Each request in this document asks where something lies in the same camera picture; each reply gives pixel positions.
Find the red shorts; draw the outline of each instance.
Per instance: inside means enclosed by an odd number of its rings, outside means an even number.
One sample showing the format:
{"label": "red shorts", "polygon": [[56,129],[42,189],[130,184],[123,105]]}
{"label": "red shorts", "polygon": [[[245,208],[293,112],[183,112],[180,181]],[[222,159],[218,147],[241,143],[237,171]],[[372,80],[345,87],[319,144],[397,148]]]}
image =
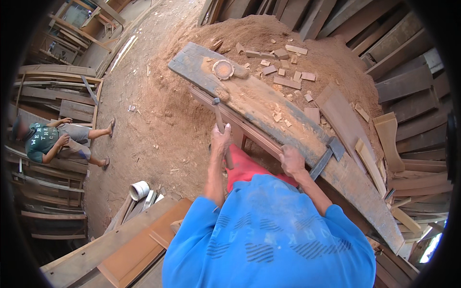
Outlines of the red shorts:
{"label": "red shorts", "polygon": [[229,147],[230,153],[232,155],[232,160],[234,162],[234,169],[227,170],[227,191],[232,191],[234,186],[234,182],[236,181],[247,181],[250,182],[253,175],[259,174],[269,174],[278,179],[287,182],[288,184],[293,185],[294,187],[298,187],[298,182],[296,182],[293,178],[289,177],[286,174],[278,174],[273,175],[271,172],[267,171],[263,167],[261,167],[258,163],[256,163],[253,159],[251,159],[248,154],[246,154],[242,149],[237,147],[237,145],[232,144]]}

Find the hammer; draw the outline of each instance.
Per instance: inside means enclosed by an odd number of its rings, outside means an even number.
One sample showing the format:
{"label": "hammer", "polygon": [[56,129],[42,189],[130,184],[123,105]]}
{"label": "hammer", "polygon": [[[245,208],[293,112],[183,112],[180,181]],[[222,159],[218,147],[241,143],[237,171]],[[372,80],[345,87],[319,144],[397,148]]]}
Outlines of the hammer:
{"label": "hammer", "polygon": [[332,155],[334,155],[336,161],[339,162],[339,160],[341,160],[341,158],[343,157],[344,151],[344,146],[341,144],[338,138],[336,138],[335,136],[330,137],[328,139],[328,142],[326,143],[325,153],[323,153],[322,157],[320,157],[320,160],[318,160],[317,163],[315,163],[314,167],[312,167],[311,171],[309,172],[309,175],[311,176],[312,180],[315,181],[315,179],[317,179],[317,177],[323,171]]}
{"label": "hammer", "polygon": [[[219,98],[214,98],[213,99],[213,105],[215,107],[215,112],[216,112],[216,122],[218,123],[218,129],[219,131],[224,134],[224,124],[223,124],[223,119],[221,118],[221,111],[219,110]],[[232,161],[232,156],[227,148],[227,150],[224,152],[225,153],[225,159],[226,159],[226,167],[229,170],[234,169],[234,162]]]}

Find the flip-flop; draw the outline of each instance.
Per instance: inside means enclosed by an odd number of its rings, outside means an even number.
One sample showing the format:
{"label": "flip-flop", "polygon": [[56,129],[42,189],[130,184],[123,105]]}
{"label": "flip-flop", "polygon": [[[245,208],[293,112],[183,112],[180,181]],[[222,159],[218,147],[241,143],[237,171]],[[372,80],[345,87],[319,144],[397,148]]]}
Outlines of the flip-flop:
{"label": "flip-flop", "polygon": [[109,135],[109,137],[112,138],[112,135],[114,134],[114,128],[115,128],[115,117],[112,118],[111,122],[112,122],[112,133]]}
{"label": "flip-flop", "polygon": [[106,165],[102,166],[101,169],[103,171],[106,171],[107,167],[109,166],[109,164],[111,163],[111,159],[109,158],[109,156],[106,157]]}

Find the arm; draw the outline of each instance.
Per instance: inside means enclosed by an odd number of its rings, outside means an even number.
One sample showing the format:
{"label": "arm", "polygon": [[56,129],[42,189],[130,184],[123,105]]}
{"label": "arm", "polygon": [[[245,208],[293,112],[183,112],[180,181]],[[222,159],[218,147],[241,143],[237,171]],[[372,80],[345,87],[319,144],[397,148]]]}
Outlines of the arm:
{"label": "arm", "polygon": [[53,147],[46,154],[42,154],[41,162],[43,164],[49,164],[51,160],[58,154],[59,149],[65,144],[69,143],[70,136],[69,134],[64,134],[56,141]]}
{"label": "arm", "polygon": [[326,209],[333,205],[332,201],[323,193],[322,189],[312,180],[309,172],[304,168],[305,159],[299,151],[290,145],[282,146],[280,162],[285,173],[293,177],[312,200],[321,216],[325,216]]}
{"label": "arm", "polygon": [[215,124],[211,132],[211,155],[208,165],[208,177],[205,183],[203,197],[213,201],[218,207],[224,204],[223,176],[221,165],[224,153],[231,144],[231,125],[227,124],[224,134],[221,134]]}
{"label": "arm", "polygon": [[67,118],[58,120],[56,122],[48,123],[47,126],[48,127],[58,127],[59,125],[65,124],[65,123],[72,123],[72,118],[67,117]]}

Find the sawdust pile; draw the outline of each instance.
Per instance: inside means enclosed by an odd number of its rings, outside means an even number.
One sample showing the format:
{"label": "sawdust pile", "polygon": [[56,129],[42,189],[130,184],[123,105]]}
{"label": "sawdust pile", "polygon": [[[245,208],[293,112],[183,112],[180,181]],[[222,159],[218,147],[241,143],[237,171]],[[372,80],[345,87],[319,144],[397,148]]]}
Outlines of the sawdust pile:
{"label": "sawdust pile", "polygon": [[[164,53],[154,56],[149,62],[153,63],[151,75],[159,90],[163,90],[169,100],[163,101],[163,105],[156,109],[167,112],[173,111],[184,115],[192,123],[213,122],[214,115],[203,108],[201,104],[191,98],[187,91],[189,82],[182,79],[168,68],[168,62],[189,42],[194,42],[204,47],[211,47],[217,40],[222,39],[223,44],[217,52],[224,52],[225,57],[245,65],[250,63],[251,72],[256,72],[257,68],[264,68],[260,65],[261,59],[247,58],[244,52],[240,54],[236,51],[236,44],[239,42],[245,49],[269,53],[272,50],[284,48],[286,44],[306,48],[307,55],[298,57],[297,64],[290,64],[290,69],[286,71],[285,78],[293,77],[295,71],[311,72],[316,75],[316,81],[302,81],[301,94],[304,95],[308,90],[312,93],[312,98],[316,99],[329,82],[335,83],[349,103],[359,104],[370,116],[367,123],[357,112],[356,115],[361,122],[364,130],[371,142],[377,159],[384,156],[379,143],[379,138],[371,121],[372,118],[382,115],[381,106],[378,105],[378,93],[374,87],[373,79],[364,74],[365,64],[354,56],[344,41],[340,37],[326,38],[320,41],[306,40],[300,41],[297,33],[290,31],[284,24],[280,23],[274,16],[251,15],[243,19],[229,19],[225,22],[196,27],[196,20],[184,21],[171,33],[171,38],[165,47],[161,47]],[[281,68],[279,61],[270,60],[276,68]],[[274,72],[267,76],[262,76],[262,81],[266,84],[279,89],[284,95],[292,94],[293,102],[301,109],[305,107],[315,107],[313,101],[310,103],[304,97],[297,97],[294,89],[273,85],[273,77],[277,76]],[[324,128],[329,135],[329,128]]]}

